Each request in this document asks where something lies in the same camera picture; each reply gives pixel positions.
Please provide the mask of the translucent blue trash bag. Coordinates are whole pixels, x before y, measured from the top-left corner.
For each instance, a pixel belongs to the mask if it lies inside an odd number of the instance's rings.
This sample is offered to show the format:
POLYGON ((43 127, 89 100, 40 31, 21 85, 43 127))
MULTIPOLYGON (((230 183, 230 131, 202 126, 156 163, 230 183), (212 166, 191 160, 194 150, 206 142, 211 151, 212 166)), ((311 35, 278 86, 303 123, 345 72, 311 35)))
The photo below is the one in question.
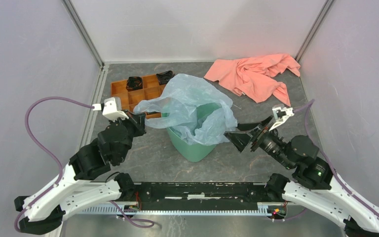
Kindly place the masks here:
POLYGON ((177 74, 159 97, 139 102, 133 111, 161 113, 161 118, 146 119, 146 126, 170 128, 189 145, 210 146, 228 142, 225 133, 236 129, 232 105, 227 95, 205 79, 177 74))

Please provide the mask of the green plastic trash bin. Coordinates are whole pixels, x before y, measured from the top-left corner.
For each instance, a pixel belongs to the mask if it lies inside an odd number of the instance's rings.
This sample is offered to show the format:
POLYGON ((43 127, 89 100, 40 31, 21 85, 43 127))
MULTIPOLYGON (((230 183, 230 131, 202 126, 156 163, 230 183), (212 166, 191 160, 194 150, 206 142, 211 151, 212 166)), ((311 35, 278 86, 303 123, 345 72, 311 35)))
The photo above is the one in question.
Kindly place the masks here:
POLYGON ((183 119, 166 130, 173 146, 188 161, 201 161, 220 143, 221 137, 213 133, 215 128, 208 127, 220 109, 221 105, 214 102, 195 107, 177 101, 165 104, 161 113, 163 119, 168 116, 183 119))

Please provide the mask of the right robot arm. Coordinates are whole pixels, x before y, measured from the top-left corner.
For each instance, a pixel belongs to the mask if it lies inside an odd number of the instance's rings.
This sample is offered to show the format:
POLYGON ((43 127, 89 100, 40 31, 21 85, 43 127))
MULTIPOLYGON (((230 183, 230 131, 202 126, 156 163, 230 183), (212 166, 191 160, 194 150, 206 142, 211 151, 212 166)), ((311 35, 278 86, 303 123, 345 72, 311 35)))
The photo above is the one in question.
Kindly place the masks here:
POLYGON ((265 185, 271 201, 280 199, 301 205, 320 214, 348 237, 379 237, 379 207, 356 193, 339 175, 318 157, 319 148, 305 135, 288 143, 270 129, 271 117, 259 123, 242 123, 237 131, 226 132, 240 151, 262 149, 288 170, 293 179, 274 173, 265 185))

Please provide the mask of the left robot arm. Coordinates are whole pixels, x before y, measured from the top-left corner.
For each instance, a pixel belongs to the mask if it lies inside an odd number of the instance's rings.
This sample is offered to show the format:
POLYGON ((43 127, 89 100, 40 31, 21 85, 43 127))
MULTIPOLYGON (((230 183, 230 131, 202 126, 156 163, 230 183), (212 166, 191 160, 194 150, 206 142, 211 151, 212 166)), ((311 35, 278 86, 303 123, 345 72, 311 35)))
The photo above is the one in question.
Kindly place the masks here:
POLYGON ((43 235, 58 228, 73 215, 94 205, 122 199, 130 201, 136 186, 130 175, 118 174, 104 183, 94 182, 112 166, 124 162, 135 137, 145 134, 145 114, 125 112, 128 118, 111 120, 90 144, 74 154, 46 187, 31 196, 19 196, 14 226, 20 233, 43 235))

